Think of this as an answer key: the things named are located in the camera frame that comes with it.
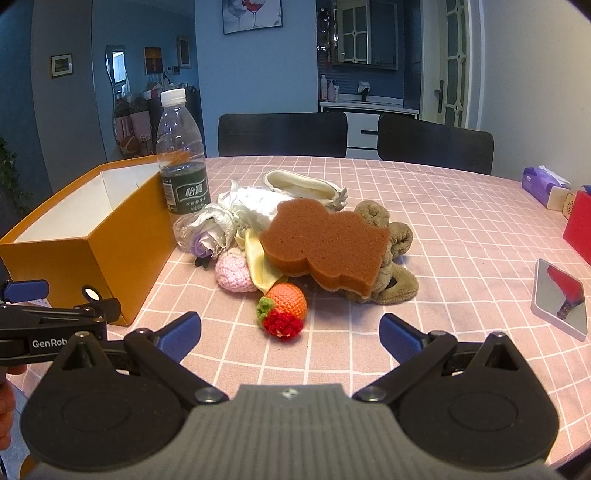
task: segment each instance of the human hand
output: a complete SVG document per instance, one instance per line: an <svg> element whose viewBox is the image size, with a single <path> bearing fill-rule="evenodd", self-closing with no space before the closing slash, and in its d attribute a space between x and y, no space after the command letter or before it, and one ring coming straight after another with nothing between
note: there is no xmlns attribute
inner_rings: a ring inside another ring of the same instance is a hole
<svg viewBox="0 0 591 480"><path fill-rule="evenodd" d="M9 367L9 375L21 375L27 371L26 365L17 365ZM12 391L12 385L5 381L0 387L0 450L6 450L10 447L10 429L14 421L14 410L17 407L17 401Z"/></svg>

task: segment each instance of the pink crochet ball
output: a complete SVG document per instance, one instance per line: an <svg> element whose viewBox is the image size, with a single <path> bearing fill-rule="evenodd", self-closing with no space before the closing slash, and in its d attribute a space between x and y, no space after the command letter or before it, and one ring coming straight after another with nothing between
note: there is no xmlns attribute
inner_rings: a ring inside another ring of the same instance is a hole
<svg viewBox="0 0 591 480"><path fill-rule="evenodd" d="M217 259L216 280L224 290L235 293L256 291L248 271L246 254L239 248L231 248Z"/></svg>

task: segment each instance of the blue gripper pad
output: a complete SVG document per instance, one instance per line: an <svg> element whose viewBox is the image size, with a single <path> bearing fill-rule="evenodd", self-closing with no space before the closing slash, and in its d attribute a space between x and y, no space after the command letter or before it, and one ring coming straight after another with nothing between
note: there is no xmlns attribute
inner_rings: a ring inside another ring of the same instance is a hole
<svg viewBox="0 0 591 480"><path fill-rule="evenodd" d="M155 335L158 350L180 362L201 339L201 318L196 312L187 312L155 332Z"/></svg>
<svg viewBox="0 0 591 480"><path fill-rule="evenodd" d="M379 341L399 364L403 364L423 349L420 338L391 320L389 313L379 321Z"/></svg>
<svg viewBox="0 0 591 480"><path fill-rule="evenodd" d="M0 291L4 301L20 303L41 300L49 295L49 283L45 280L27 280L9 282L4 291Z"/></svg>

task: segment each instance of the yellow cardboard box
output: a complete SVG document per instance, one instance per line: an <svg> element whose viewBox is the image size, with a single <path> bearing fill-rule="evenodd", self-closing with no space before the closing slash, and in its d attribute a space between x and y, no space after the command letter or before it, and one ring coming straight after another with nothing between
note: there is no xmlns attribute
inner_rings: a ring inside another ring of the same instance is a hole
<svg viewBox="0 0 591 480"><path fill-rule="evenodd" d="M53 307L86 303L90 287L121 302L130 325L175 247L156 157L94 168L0 239L13 280L44 278Z"/></svg>

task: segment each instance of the bottle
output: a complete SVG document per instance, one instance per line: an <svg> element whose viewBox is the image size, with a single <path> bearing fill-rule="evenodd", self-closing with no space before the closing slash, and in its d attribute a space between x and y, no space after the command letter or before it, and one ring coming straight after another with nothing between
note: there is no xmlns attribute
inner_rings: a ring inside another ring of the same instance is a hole
<svg viewBox="0 0 591 480"><path fill-rule="evenodd" d="M326 81L326 75L322 74L320 76L320 100L321 101L325 101L327 98L327 81Z"/></svg>
<svg viewBox="0 0 591 480"><path fill-rule="evenodd" d="M156 153L164 196L174 236L183 251L190 251L188 224L195 213L211 203L201 132L185 107L184 88L160 95L162 118L156 135Z"/></svg>
<svg viewBox="0 0 591 480"><path fill-rule="evenodd" d="M333 81L330 81L330 85L328 86L327 89L327 97L329 99L329 102L334 102L335 101L335 97L336 97L336 89L335 89L335 84L333 83Z"/></svg>

